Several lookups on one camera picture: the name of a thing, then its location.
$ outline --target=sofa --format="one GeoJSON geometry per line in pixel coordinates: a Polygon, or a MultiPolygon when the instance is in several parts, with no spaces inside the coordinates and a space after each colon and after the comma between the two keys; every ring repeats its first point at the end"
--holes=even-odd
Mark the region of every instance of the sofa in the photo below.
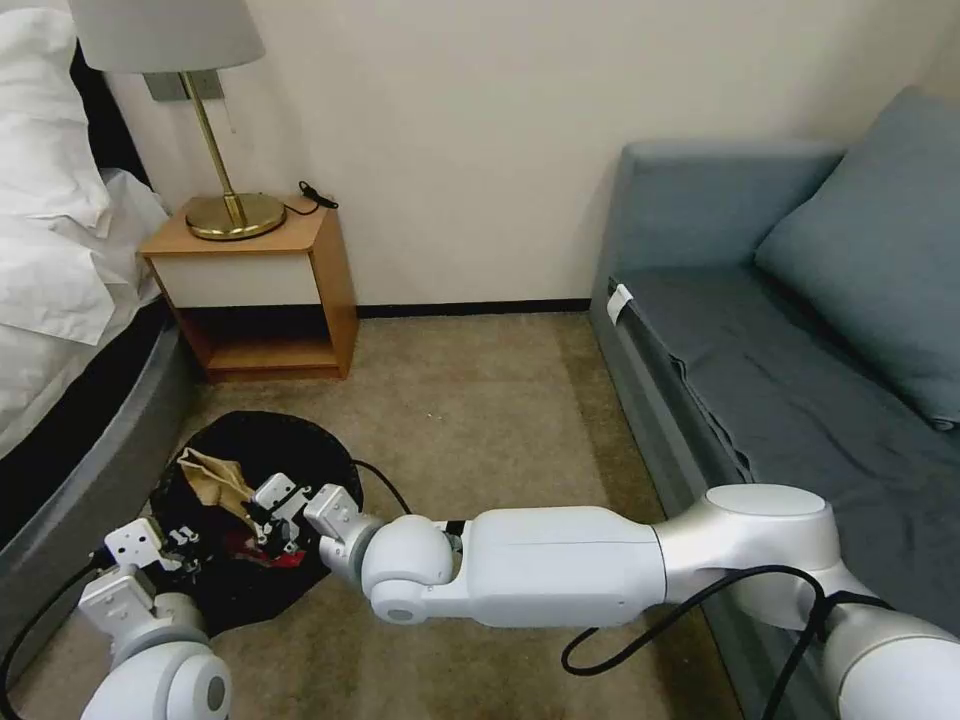
{"type": "MultiPolygon", "coordinates": [[[[905,91],[849,151],[627,146],[590,317],[668,516],[721,484],[816,492],[862,582],[960,635],[960,430],[940,407],[960,377],[960,110],[940,103],[905,91]]],[[[796,635],[724,593],[704,612],[759,717],[796,635]]],[[[835,716],[811,649],[778,717],[835,716]]]]}

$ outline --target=black bag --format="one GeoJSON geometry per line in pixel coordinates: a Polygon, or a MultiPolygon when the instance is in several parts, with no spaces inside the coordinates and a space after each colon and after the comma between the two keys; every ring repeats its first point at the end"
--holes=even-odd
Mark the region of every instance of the black bag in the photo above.
{"type": "MultiPolygon", "coordinates": [[[[237,411],[223,415],[195,434],[185,447],[240,463],[247,484],[256,489],[282,472],[312,497],[323,485],[342,485],[363,507],[363,490],[350,453],[326,430],[292,415],[237,411]]],[[[253,533],[219,506],[205,506],[194,494],[176,460],[167,466],[150,495],[153,517],[169,538],[186,526],[200,538],[184,546],[195,569],[166,573],[148,568],[157,592],[193,598],[210,637],[230,628],[276,617],[322,580],[329,570],[320,561],[319,536],[301,524],[298,545],[305,551],[295,567],[270,566],[238,556],[237,539],[253,533]]]]}

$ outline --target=black cable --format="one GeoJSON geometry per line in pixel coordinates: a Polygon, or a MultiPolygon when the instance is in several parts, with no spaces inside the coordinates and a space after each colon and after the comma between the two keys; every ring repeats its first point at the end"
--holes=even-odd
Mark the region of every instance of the black cable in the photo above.
{"type": "Polygon", "coordinates": [[[393,496],[397,499],[397,502],[400,503],[400,507],[403,508],[404,514],[413,515],[413,510],[411,510],[410,506],[407,505],[407,501],[403,499],[403,495],[400,494],[400,491],[397,490],[394,484],[390,482],[387,479],[387,476],[384,475],[382,472],[380,472],[380,470],[377,469],[377,467],[375,467],[374,465],[371,465],[368,462],[364,462],[363,460],[354,460],[353,464],[356,465],[357,467],[366,468],[367,470],[372,472],[374,475],[376,475],[378,478],[380,478],[380,482],[382,482],[384,485],[387,486],[387,490],[393,493],[393,496]]]}
{"type": "Polygon", "coordinates": [[[314,190],[313,186],[310,185],[310,183],[304,180],[300,181],[299,187],[300,187],[300,194],[303,195],[308,200],[313,200],[315,205],[310,210],[303,211],[303,210],[297,210],[297,208],[291,205],[287,205],[286,203],[283,204],[283,206],[287,208],[287,210],[290,210],[291,212],[294,212],[297,215],[301,215],[301,216],[313,215],[321,207],[329,208],[331,210],[336,210],[338,207],[340,207],[340,203],[336,202],[335,200],[331,200],[330,198],[324,197],[323,195],[318,193],[316,190],[314,190]]]}
{"type": "Polygon", "coordinates": [[[612,670],[617,665],[623,661],[629,659],[634,653],[640,650],[642,647],[647,645],[649,642],[654,640],[659,636],[664,630],[673,625],[677,620],[686,615],[688,612],[693,610],[693,608],[700,605],[704,600],[709,598],[711,595],[714,595],[724,588],[733,585],[734,583],[744,580],[749,577],[754,577],[756,575],[769,575],[772,573],[782,573],[785,575],[793,575],[794,577],[801,578],[808,582],[813,591],[816,594],[815,604],[820,603],[824,599],[823,587],[817,582],[809,573],[804,572],[803,570],[798,570],[797,568],[790,567],[788,565],[760,565],[759,567],[749,568],[747,570],[735,570],[728,575],[717,580],[712,585],[704,588],[698,593],[690,596],[687,600],[677,605],[673,608],[666,616],[664,616],[659,622],[655,623],[653,627],[643,633],[640,637],[631,641],[626,647],[623,648],[616,655],[613,655],[603,662],[597,663],[596,665],[587,665],[587,666],[576,666],[570,664],[570,655],[571,653],[583,643],[584,640],[589,638],[591,635],[597,632],[598,628],[589,628],[584,630],[582,633],[577,635],[570,643],[563,649],[563,652],[560,655],[560,664],[563,665],[563,669],[566,670],[571,675],[577,675],[580,677],[592,677],[594,675],[599,675],[606,672],[607,670],[612,670]]]}
{"type": "Polygon", "coordinates": [[[23,720],[17,711],[14,710],[13,705],[10,704],[10,692],[7,688],[7,683],[10,680],[10,666],[13,665],[13,659],[17,655],[17,650],[20,649],[20,646],[23,644],[23,641],[26,639],[27,635],[30,634],[30,631],[33,630],[34,626],[40,622],[41,618],[47,614],[47,611],[59,600],[67,590],[72,588],[83,578],[85,578],[90,573],[95,570],[103,569],[113,564],[113,558],[110,557],[109,553],[105,550],[98,550],[96,553],[93,553],[90,557],[90,562],[83,566],[80,570],[71,575],[66,582],[63,583],[57,591],[50,596],[50,598],[40,606],[40,609],[37,610],[36,614],[30,618],[26,625],[23,626],[23,629],[17,633],[13,641],[10,643],[10,647],[7,648],[6,653],[3,656],[3,662],[0,662],[0,715],[3,715],[7,720],[23,720]]]}
{"type": "Polygon", "coordinates": [[[777,675],[777,679],[773,684],[773,689],[770,691],[770,695],[767,697],[767,704],[764,707],[761,720],[773,720],[774,716],[777,714],[777,709],[780,707],[780,702],[783,700],[783,696],[786,693],[787,684],[790,682],[790,678],[793,677],[793,673],[800,664],[800,660],[803,658],[804,653],[806,653],[817,634],[820,633],[822,635],[827,616],[829,616],[830,612],[837,605],[842,605],[844,603],[857,603],[862,605],[882,607],[887,610],[892,610],[893,608],[879,598],[870,597],[867,595],[859,595],[857,593],[843,590],[833,593],[827,597],[824,593],[823,586],[817,581],[817,579],[803,570],[790,567],[789,565],[761,565],[746,570],[735,570],[717,580],[712,585],[709,585],[700,592],[694,594],[689,599],[685,600],[671,610],[669,614],[667,614],[662,620],[657,622],[653,627],[643,633],[640,637],[630,642],[626,647],[623,648],[623,650],[618,652],[616,655],[607,658],[603,662],[586,667],[571,665],[571,653],[587,638],[594,635],[598,630],[598,628],[589,628],[570,641],[570,643],[563,649],[563,652],[560,654],[560,664],[563,666],[564,670],[572,675],[578,675],[581,677],[599,675],[600,673],[615,668],[617,665],[627,660],[630,656],[640,650],[640,648],[650,643],[664,630],[677,622],[677,620],[690,612],[690,610],[703,603],[703,601],[710,596],[746,578],[774,573],[792,575],[804,580],[810,585],[810,587],[813,588],[815,598],[813,606],[810,610],[810,616],[807,618],[807,624],[800,632],[797,642],[793,646],[793,650],[790,651],[790,655],[787,657],[786,662],[780,669],[780,673],[777,675]]]}

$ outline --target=table lamp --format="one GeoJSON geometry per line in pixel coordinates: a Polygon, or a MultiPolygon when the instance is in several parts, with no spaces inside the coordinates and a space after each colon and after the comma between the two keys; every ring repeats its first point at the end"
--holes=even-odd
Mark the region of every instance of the table lamp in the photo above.
{"type": "Polygon", "coordinates": [[[286,219],[269,195],[237,194],[190,76],[253,62],[264,54],[244,0],[69,0],[87,64],[113,72],[176,72],[193,102],[223,185],[223,197],[196,198],[187,226],[206,240],[243,240],[286,219]]]}

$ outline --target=baseboard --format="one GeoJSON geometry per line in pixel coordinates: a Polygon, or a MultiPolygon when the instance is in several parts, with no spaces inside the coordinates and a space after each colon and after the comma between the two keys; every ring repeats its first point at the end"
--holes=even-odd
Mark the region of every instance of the baseboard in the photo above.
{"type": "Polygon", "coordinates": [[[359,305],[357,315],[374,317],[427,317],[433,315],[506,315],[511,313],[586,312],[589,298],[561,300],[510,300],[480,303],[430,303],[426,305],[359,305]]]}

